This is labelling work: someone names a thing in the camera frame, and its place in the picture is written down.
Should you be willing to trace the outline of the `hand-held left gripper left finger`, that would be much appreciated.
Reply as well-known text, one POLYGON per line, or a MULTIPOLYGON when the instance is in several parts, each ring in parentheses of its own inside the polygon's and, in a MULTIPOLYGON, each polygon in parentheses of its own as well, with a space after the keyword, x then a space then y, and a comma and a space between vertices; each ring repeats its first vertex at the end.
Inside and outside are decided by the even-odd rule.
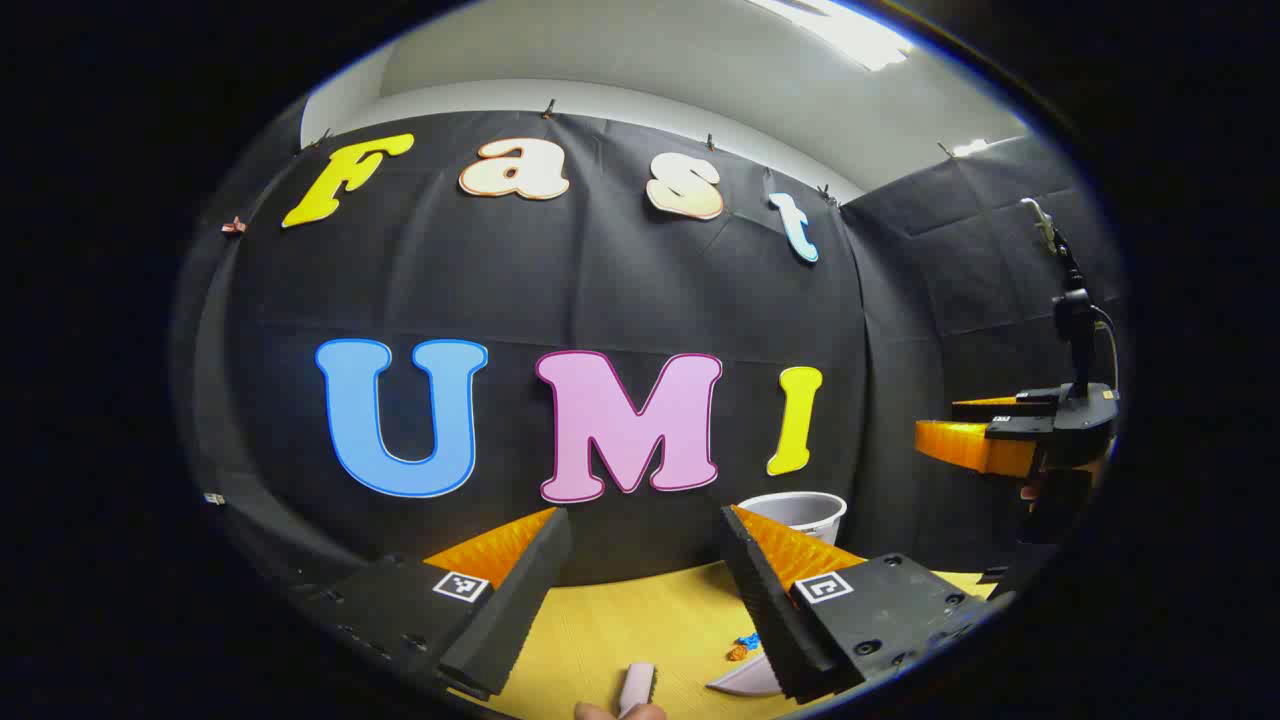
POLYGON ((458 507, 415 511, 421 529, 356 553, 296 515, 285 538, 305 561, 305 616, 339 647, 404 685, 472 700, 500 694, 572 550, 564 509, 490 529, 458 507))

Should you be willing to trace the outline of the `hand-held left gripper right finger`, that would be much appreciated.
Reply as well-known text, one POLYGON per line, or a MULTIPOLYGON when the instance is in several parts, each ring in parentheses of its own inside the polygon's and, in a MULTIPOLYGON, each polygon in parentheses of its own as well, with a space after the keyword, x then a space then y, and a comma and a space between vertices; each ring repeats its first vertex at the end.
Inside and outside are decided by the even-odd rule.
POLYGON ((1001 610, 901 553, 854 556, 737 505, 719 511, 719 553, 799 703, 896 678, 1001 610))

